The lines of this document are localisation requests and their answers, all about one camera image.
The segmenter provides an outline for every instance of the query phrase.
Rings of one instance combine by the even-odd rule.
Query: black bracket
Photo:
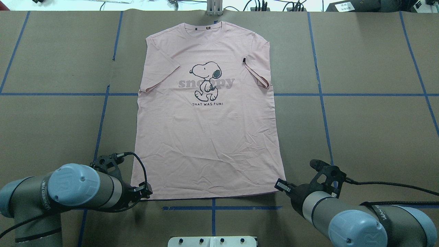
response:
[[[117,178],[122,184],[122,174],[120,173],[119,164],[124,161],[123,157],[117,157],[117,153],[110,155],[101,155],[90,163],[91,168]]]
[[[335,194],[335,197],[339,198],[346,173],[342,172],[338,166],[332,166],[321,160],[311,160],[309,165],[317,171],[316,176],[309,183],[309,190],[311,192],[324,191],[330,195]],[[326,180],[320,184],[317,180],[322,175],[326,176]],[[337,188],[332,186],[334,182],[338,183]]]

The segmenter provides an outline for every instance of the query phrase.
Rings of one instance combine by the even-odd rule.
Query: snoopy cartoon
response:
[[[204,81],[200,84],[200,91],[195,91],[195,97],[200,101],[214,101],[218,97],[218,89],[210,82],[210,79],[218,79],[221,77],[221,68],[215,62],[207,62],[205,64],[197,64],[189,71],[189,73],[198,76]]]

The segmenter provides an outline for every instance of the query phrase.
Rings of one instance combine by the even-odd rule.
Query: white bracket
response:
[[[173,237],[168,247],[257,247],[251,236]]]
[[[223,0],[207,0],[207,15],[223,15]]]

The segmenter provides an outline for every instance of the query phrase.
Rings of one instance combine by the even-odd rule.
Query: blue tape grid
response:
[[[433,119],[433,124],[434,124],[434,126],[435,126],[435,128],[436,128],[436,134],[439,136],[438,123],[436,122],[436,118],[435,118],[435,115],[434,115],[434,113],[433,113],[432,106],[430,105],[430,101],[429,101],[429,99],[428,99],[427,91],[425,90],[424,82],[422,81],[421,73],[419,72],[419,68],[418,68],[418,66],[417,66],[416,59],[414,58],[414,55],[413,55],[413,50],[412,50],[412,48],[411,48],[410,41],[409,41],[409,37],[408,37],[408,35],[407,35],[406,25],[405,25],[405,23],[404,23],[404,18],[403,18],[403,13],[402,13],[402,11],[399,12],[399,18],[401,19],[401,25],[403,26],[404,36],[406,37],[407,46],[408,46],[408,48],[409,48],[410,55],[411,55],[411,57],[412,57],[414,67],[415,67],[415,69],[416,69],[417,77],[419,78],[419,83],[421,83],[422,91],[424,92],[425,101],[427,102],[428,110],[430,111],[430,115],[432,116],[432,119]]]
[[[96,159],[97,157],[97,152],[99,149],[99,144],[100,144],[100,140],[101,140],[101,133],[102,133],[102,126],[103,126],[103,122],[104,122],[104,117],[105,117],[105,111],[106,111],[106,107],[107,107],[107,102],[108,102],[108,97],[109,96],[137,96],[137,93],[110,93],[110,85],[107,86],[107,90],[105,93],[3,93],[3,88],[4,85],[6,83],[7,80],[7,76],[9,73],[9,70],[11,68],[12,62],[14,60],[16,51],[18,49],[18,46],[20,44],[20,40],[22,38],[23,32],[25,30],[27,21],[29,19],[29,15],[30,12],[28,11],[26,14],[26,18],[24,20],[20,35],[18,36],[17,39],[17,43],[15,44],[14,47],[14,51],[12,53],[11,59],[9,61],[8,67],[6,69],[5,75],[3,77],[2,80],[2,84],[0,86],[0,96],[105,96],[105,100],[104,100],[104,105],[103,105],[103,109],[102,109],[102,115],[101,115],[101,122],[99,125],[99,131],[98,131],[98,136],[97,136],[97,141],[96,141],[96,149],[95,149],[95,153],[94,153],[94,158]],[[331,148],[331,140],[329,137],[329,128],[328,128],[328,124],[327,124],[327,118],[326,118],[326,112],[325,112],[325,108],[324,108],[324,97],[331,97],[331,96],[350,96],[350,97],[425,97],[428,109],[430,111],[430,114],[432,116],[432,120],[437,132],[437,135],[439,137],[439,128],[438,128],[438,124],[435,118],[435,115],[433,113],[433,110],[431,108],[431,104],[429,101],[429,97],[438,97],[439,94],[428,94],[426,92],[424,83],[422,81],[422,77],[421,74],[419,72],[419,68],[417,66],[416,63],[416,59],[414,57],[411,45],[410,45],[410,41],[407,35],[407,31],[405,28],[405,24],[404,24],[404,19],[402,16],[402,12],[399,12],[399,16],[401,19],[401,24],[402,24],[402,28],[404,31],[404,35],[407,41],[407,46],[408,49],[410,51],[410,55],[413,59],[413,63],[416,69],[416,73],[418,75],[419,78],[419,82],[421,84],[422,87],[422,94],[335,94],[335,93],[331,93],[331,94],[327,94],[327,93],[323,93],[322,92],[322,86],[321,86],[321,81],[320,81],[320,74],[319,74],[319,70],[317,67],[317,55],[316,55],[316,50],[315,50],[315,44],[314,44],[314,37],[313,37],[313,31],[312,31],[312,25],[311,25],[311,16],[310,13],[307,13],[308,15],[308,24],[309,24],[309,34],[310,34],[310,38],[311,38],[311,46],[312,46],[312,50],[313,50],[313,58],[314,58],[314,65],[315,65],[315,70],[316,70],[316,77],[317,77],[317,81],[318,81],[318,88],[319,88],[319,93],[275,93],[275,96],[314,96],[314,97],[319,97],[320,98],[320,104],[321,104],[321,108],[322,108],[322,114],[323,114],[323,119],[324,119],[324,126],[325,126],[325,133],[326,133],[326,138],[327,138],[327,145],[328,145],[328,149],[329,149],[329,153],[331,155],[331,165],[334,165],[334,161],[333,161],[333,156],[332,156],[332,148]],[[116,34],[116,40],[115,40],[115,46],[114,46],[114,54],[113,54],[113,60],[115,60],[116,57],[116,52],[117,52],[117,46],[118,46],[118,42],[119,42],[119,35],[120,35],[120,29],[121,29],[121,25],[122,25],[122,18],[123,18],[123,11],[120,12],[120,17],[119,17],[119,25],[118,25],[118,29],[117,29],[117,34]],[[416,208],[438,208],[437,206],[413,206]],[[164,211],[172,211],[172,210],[211,210],[212,211],[212,235],[215,236],[216,235],[216,211],[217,210],[279,210],[281,209],[281,206],[216,206],[216,199],[212,199],[212,206],[211,207],[163,207],[162,210]],[[83,213],[83,220],[82,220],[82,224],[81,224],[81,230],[80,230],[80,234],[79,234],[79,240],[78,240],[78,247],[82,246],[82,241],[83,241],[83,234],[84,234],[84,229],[85,229],[85,222],[86,222],[86,218],[87,218],[87,210],[84,210]]]
[[[27,24],[27,21],[29,19],[29,15],[30,15],[30,11],[28,11],[27,14],[26,14],[26,18],[25,18],[25,21],[23,23],[22,30],[20,32],[20,35],[18,36],[17,43],[15,43],[14,51],[12,52],[11,59],[9,60],[9,64],[7,65],[6,72],[5,72],[5,74],[3,76],[3,80],[1,82],[0,93],[3,91],[3,87],[4,87],[4,84],[6,83],[7,75],[9,74],[9,69],[11,68],[12,61],[14,60],[15,53],[17,52],[18,45],[20,44],[20,40],[22,40],[23,32],[24,32],[24,30],[26,28],[26,24]]]

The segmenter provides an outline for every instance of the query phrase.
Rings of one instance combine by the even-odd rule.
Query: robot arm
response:
[[[74,208],[120,212],[149,198],[152,189],[146,179],[139,187],[122,180],[118,165],[129,154],[134,153],[100,156],[90,166],[66,164],[47,175],[5,185],[0,190],[1,214],[16,223],[37,218],[16,229],[16,246],[62,246],[61,212]]]
[[[296,186],[278,179],[294,210],[331,240],[336,247],[432,247],[437,231],[422,211],[400,206],[351,206],[338,197],[346,174],[337,166],[312,160],[318,174],[309,184]],[[322,184],[317,182],[326,176]],[[338,188],[332,187],[338,182]]]

